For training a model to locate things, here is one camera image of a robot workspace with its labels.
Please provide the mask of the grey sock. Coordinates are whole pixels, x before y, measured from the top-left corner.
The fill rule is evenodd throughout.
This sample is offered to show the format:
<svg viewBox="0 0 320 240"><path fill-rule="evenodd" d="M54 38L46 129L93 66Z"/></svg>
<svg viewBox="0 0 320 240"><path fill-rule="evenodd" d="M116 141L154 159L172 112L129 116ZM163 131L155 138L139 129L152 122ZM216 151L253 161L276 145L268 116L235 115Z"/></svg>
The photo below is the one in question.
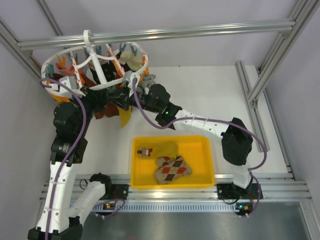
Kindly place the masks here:
<svg viewBox="0 0 320 240"><path fill-rule="evenodd" d="M149 75L143 74L143 78L141 82L142 87L149 89L152 85L156 83L155 78L156 78L156 75L154 74L149 74Z"/></svg>

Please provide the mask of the mustard sock with reindeer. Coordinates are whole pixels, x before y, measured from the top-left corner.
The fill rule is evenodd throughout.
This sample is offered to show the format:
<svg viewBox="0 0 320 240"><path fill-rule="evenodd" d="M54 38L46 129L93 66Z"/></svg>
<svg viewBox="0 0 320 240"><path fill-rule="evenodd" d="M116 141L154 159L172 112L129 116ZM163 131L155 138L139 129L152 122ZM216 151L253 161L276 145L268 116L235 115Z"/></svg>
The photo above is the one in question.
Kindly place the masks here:
<svg viewBox="0 0 320 240"><path fill-rule="evenodd" d="M174 142L142 143L135 152L139 158L175 158L178 154L178 145Z"/></svg>

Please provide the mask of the mustard yellow sock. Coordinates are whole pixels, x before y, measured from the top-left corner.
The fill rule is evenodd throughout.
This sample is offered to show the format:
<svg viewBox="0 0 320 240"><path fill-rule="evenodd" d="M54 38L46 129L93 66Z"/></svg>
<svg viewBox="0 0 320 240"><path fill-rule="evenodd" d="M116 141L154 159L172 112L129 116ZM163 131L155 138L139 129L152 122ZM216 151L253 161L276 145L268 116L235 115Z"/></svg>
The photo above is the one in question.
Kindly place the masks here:
<svg viewBox="0 0 320 240"><path fill-rule="evenodd" d="M128 110L124 110L120 107L117 107L117 109L118 109L120 122L121 122L120 126L121 126L121 128L124 128L131 119L132 107L130 106Z"/></svg>

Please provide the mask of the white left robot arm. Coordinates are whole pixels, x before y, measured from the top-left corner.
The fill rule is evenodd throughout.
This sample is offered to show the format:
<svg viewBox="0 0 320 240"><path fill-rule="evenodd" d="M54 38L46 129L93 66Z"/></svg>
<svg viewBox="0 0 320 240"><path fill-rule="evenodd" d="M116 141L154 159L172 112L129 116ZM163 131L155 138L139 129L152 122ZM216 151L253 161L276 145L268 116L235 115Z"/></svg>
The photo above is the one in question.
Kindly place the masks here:
<svg viewBox="0 0 320 240"><path fill-rule="evenodd" d="M82 88L84 96L73 96L54 109L56 136L51 145L50 180L45 204L36 227L29 230L29 240L79 240L84 223L100 198L113 194L111 178L94 174L71 205L77 172L83 161L89 124L95 112L107 104L106 90Z"/></svg>

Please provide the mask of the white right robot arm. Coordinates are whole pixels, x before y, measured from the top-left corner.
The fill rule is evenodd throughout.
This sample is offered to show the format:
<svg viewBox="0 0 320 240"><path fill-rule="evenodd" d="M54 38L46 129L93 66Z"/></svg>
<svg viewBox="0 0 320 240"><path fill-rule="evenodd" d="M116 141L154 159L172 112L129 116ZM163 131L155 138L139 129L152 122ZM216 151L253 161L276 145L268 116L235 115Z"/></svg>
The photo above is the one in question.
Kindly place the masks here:
<svg viewBox="0 0 320 240"><path fill-rule="evenodd" d="M213 120L195 115L170 101L170 94L161 84L154 84L148 93L134 93L124 86L107 94L107 100L124 110L141 107L155 113L155 121L163 129L188 131L221 144L223 158L231 164L232 183L226 193L228 199L246 198L252 192L253 178L247 167L247 157L252 151L253 138L241 119Z"/></svg>

